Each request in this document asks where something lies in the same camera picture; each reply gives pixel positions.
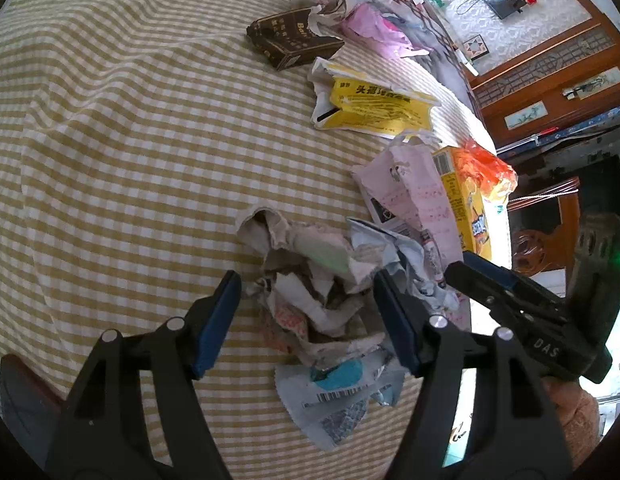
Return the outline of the right hand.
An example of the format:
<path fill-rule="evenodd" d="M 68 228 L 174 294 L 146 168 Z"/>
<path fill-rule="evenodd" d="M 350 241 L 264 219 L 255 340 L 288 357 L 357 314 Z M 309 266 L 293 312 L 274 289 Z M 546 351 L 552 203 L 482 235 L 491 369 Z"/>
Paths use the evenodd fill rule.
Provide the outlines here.
<path fill-rule="evenodd" d="M 600 442 L 598 402 L 579 382 L 564 382 L 554 377 L 543 377 L 542 382 L 554 403 L 572 464 L 577 469 Z"/>

